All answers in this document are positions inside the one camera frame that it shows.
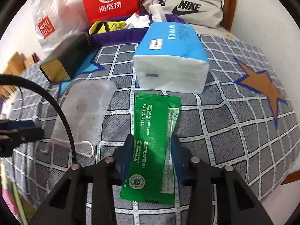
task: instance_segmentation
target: mesh bag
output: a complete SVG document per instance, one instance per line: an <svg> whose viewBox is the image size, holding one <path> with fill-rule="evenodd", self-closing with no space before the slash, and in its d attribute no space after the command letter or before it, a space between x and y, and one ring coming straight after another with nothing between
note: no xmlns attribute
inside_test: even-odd
<svg viewBox="0 0 300 225"><path fill-rule="evenodd" d="M74 84L62 105L70 125L76 152L86 157L94 156L107 108L116 90L113 81L85 80ZM70 147L67 132L58 116L51 142Z"/></svg>

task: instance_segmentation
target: green packet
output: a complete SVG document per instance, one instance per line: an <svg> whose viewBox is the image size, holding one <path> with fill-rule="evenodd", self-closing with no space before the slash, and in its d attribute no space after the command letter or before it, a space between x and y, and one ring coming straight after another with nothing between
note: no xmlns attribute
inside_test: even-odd
<svg viewBox="0 0 300 225"><path fill-rule="evenodd" d="M144 203L174 203L170 138L179 109L178 97L136 94L133 157L127 180L121 189L121 199Z"/></svg>

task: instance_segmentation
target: brown wooden trim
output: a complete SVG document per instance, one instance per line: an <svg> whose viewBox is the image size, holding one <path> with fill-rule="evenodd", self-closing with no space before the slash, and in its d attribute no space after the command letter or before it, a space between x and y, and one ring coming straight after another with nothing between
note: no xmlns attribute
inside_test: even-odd
<svg viewBox="0 0 300 225"><path fill-rule="evenodd" d="M236 0L224 0L223 20L221 21L221 26L228 31L231 30L235 10Z"/></svg>
<svg viewBox="0 0 300 225"><path fill-rule="evenodd" d="M300 180L300 170L289 174L281 185L292 183Z"/></svg>

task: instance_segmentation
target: bed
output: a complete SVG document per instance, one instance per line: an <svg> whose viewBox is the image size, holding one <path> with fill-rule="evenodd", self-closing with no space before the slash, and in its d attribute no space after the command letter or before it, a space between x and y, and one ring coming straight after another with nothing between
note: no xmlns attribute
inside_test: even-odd
<svg viewBox="0 0 300 225"><path fill-rule="evenodd" d="M230 30L235 0L224 0L222 26ZM203 161L222 167L233 165L248 183L258 199L263 202L285 179L299 153L300 131L295 113L286 96L284 87L262 51L236 39L226 29L211 29L193 25L201 35L202 43L210 60L210 71L201 95L141 89L136 78L132 56L138 43L104 46L99 49L95 61L106 70L81 74L72 84L82 80L113 80L117 90L105 116L99 144L93 159L78 155L82 166L92 165L110 156L117 146L124 143L132 126L134 95L136 92L175 95L181 98L181 112L177 135L181 143ZM234 85L233 81L245 75L233 59L236 56L255 72L266 70L287 104L278 103L278 128L265 95ZM22 77L28 78L47 89L57 98L58 85L50 85L38 68L28 68ZM57 145L43 153L56 120L56 113L47 101L28 90L20 92L10 113L10 119L33 119L45 130L45 139L28 143L14 150L13 160L5 158L7 175L13 179L19 192L36 207L44 200L55 183L71 166L69 149ZM68 96L68 90L58 98L60 105ZM212 224L217 223L217 199L212 186ZM114 187L116 216L119 224L185 224L189 187L175 185L175 204L154 205L128 202L119 199L120 188ZM91 193L87 198L87 224L91 219Z"/></svg>

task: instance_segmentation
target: tissue pack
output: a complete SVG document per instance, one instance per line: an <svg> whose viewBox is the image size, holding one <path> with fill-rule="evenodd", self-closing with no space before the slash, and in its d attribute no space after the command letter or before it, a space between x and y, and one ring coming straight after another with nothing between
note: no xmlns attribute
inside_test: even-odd
<svg viewBox="0 0 300 225"><path fill-rule="evenodd" d="M133 56L139 85L143 89L199 93L209 63L192 26L154 22Z"/></svg>

